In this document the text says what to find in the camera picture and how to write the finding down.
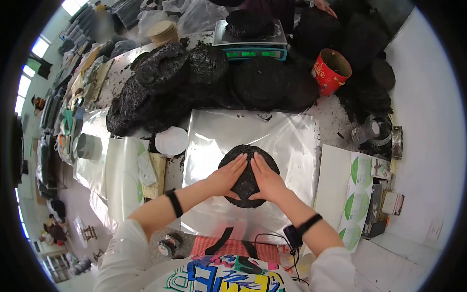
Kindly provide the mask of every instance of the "black smartwatch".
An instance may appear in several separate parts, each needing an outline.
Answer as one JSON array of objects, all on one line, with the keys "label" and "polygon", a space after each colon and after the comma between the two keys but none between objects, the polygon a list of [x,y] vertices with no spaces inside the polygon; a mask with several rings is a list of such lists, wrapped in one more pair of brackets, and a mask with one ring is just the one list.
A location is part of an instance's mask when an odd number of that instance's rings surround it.
[{"label": "black smartwatch", "polygon": [[303,234],[321,219],[323,219],[323,217],[320,214],[316,214],[298,228],[295,228],[293,225],[289,225],[283,229],[292,249],[298,249],[303,244]]}]

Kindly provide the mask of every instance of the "hand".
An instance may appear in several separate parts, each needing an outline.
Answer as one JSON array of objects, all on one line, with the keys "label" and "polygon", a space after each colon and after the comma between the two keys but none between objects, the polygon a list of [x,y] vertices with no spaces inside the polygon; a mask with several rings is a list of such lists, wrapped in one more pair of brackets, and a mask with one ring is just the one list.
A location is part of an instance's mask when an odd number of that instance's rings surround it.
[{"label": "hand", "polygon": [[275,173],[264,160],[263,156],[255,152],[251,159],[251,169],[255,175],[259,192],[252,194],[249,199],[265,199],[273,203],[291,192],[277,173]]},{"label": "hand", "polygon": [[237,158],[222,166],[204,180],[204,185],[210,197],[227,196],[240,200],[240,197],[230,189],[247,167],[247,157],[246,153],[238,155]]},{"label": "hand", "polygon": [[329,7],[329,3],[327,3],[325,0],[315,0],[315,5],[318,9],[326,11],[330,15],[337,18],[336,13]]}]

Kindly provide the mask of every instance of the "plastic bottle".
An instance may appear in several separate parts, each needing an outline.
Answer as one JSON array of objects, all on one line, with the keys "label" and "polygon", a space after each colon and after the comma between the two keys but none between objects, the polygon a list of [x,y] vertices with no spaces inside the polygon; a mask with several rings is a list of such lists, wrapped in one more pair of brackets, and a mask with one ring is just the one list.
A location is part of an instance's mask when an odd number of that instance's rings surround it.
[{"label": "plastic bottle", "polygon": [[376,138],[380,134],[380,128],[378,122],[375,120],[369,120],[363,125],[355,127],[352,130],[352,140],[356,144],[363,144],[368,139]]}]

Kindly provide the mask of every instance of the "fingers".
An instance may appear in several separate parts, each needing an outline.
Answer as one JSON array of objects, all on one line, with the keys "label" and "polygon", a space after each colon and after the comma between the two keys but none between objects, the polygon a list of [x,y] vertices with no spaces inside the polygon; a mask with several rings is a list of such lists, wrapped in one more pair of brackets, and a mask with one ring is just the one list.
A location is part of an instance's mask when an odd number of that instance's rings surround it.
[{"label": "fingers", "polygon": [[236,172],[237,170],[239,170],[245,164],[245,162],[247,161],[247,157],[248,157],[248,155],[246,153],[243,153],[240,156],[240,159],[230,169],[233,172]]},{"label": "fingers", "polygon": [[258,177],[261,175],[261,170],[258,168],[258,165],[256,164],[256,160],[254,158],[251,159],[251,170],[253,170],[253,174],[255,175],[255,179],[258,179]]},{"label": "fingers", "polygon": [[337,18],[337,15],[336,15],[336,13],[334,12],[334,10],[330,9],[329,7],[327,7],[326,11],[327,11],[330,15],[334,16],[335,18]]},{"label": "fingers", "polygon": [[224,194],[224,196],[233,198],[235,200],[240,200],[240,197],[232,191],[228,191],[227,193]]},{"label": "fingers", "polygon": [[262,199],[262,193],[261,192],[256,192],[252,194],[248,199],[249,200],[257,200],[257,199]]},{"label": "fingers", "polygon": [[237,162],[242,158],[243,154],[244,154],[244,153],[238,155],[234,160],[232,160],[231,162],[227,163],[225,166],[226,166],[227,168],[229,168],[229,169],[232,168],[232,167],[235,165],[235,163],[237,163]]},{"label": "fingers", "polygon": [[255,152],[253,156],[255,157],[256,165],[258,166],[261,173],[271,170],[269,165],[266,163],[266,160],[264,160],[264,157],[258,154],[258,152]]},{"label": "fingers", "polygon": [[233,176],[238,179],[240,177],[240,175],[245,171],[245,168],[247,167],[248,165],[248,162],[247,161],[244,161],[243,164],[240,166],[239,169],[237,169],[237,171],[233,174]]}]

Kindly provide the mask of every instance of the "person's left hand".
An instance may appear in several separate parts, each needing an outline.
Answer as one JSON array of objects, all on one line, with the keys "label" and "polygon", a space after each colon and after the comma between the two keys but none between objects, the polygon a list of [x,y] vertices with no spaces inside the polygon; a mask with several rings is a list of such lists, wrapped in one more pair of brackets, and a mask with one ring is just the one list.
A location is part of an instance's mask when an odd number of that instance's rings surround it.
[{"label": "person's left hand", "polygon": [[246,153],[240,154],[208,176],[204,181],[208,193],[212,196],[227,196],[240,200],[239,196],[230,189],[247,167],[247,157]]},{"label": "person's left hand", "polygon": [[318,9],[326,11],[330,15],[337,18],[336,13],[329,7],[329,3],[326,0],[315,0],[315,5]]}]

